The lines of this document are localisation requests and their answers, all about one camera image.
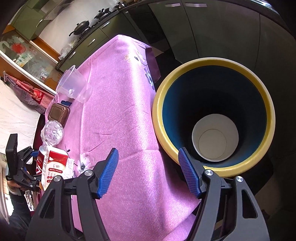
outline yellow rim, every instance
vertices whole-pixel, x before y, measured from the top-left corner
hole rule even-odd
[[[179,66],[164,79],[164,81],[161,83],[159,89],[156,92],[156,96],[152,107],[153,126],[156,136],[163,149],[176,163],[179,164],[178,150],[170,141],[163,125],[163,102],[170,86],[175,82],[177,78],[179,78],[181,75],[192,69],[208,65],[227,67],[241,73],[246,78],[248,78],[255,85],[255,87],[261,94],[266,109],[267,122],[264,137],[257,150],[249,158],[242,161],[241,163],[238,163],[230,167],[217,168],[205,166],[206,169],[211,169],[215,171],[220,177],[233,177],[252,168],[262,159],[262,157],[266,154],[272,142],[275,129],[275,112],[272,99],[262,81],[245,66],[224,58],[200,58]]]

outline clear plastic bottle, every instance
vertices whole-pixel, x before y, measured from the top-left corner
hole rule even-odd
[[[56,120],[47,122],[41,131],[41,139],[44,145],[57,145],[61,142],[63,136],[64,129],[62,125]]]

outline table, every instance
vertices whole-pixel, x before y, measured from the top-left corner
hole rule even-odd
[[[70,150],[78,165],[85,153],[86,169],[104,160],[111,148],[118,149],[119,163],[109,190],[97,200],[110,240],[183,241],[199,200],[180,180],[154,133],[152,80],[160,74],[152,48],[118,35],[78,70],[94,91],[84,104],[73,101],[57,147]],[[58,93],[52,104],[61,100],[68,98]],[[74,171],[79,175],[79,167]],[[76,196],[72,210],[75,227],[81,230]]]

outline blue gripper pad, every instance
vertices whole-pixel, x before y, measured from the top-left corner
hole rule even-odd
[[[106,194],[108,191],[115,169],[118,164],[118,158],[119,158],[118,150],[114,149],[113,153],[111,154],[99,178],[98,191],[97,191],[97,195],[99,198],[102,198],[102,196]]]
[[[199,197],[202,193],[200,190],[200,179],[192,167],[189,157],[182,148],[179,150],[178,160],[190,192]]]

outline person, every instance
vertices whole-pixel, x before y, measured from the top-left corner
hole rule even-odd
[[[0,213],[0,237],[2,241],[24,241],[31,221],[25,189],[14,181],[7,181],[7,187],[14,210],[9,217],[9,224]]]

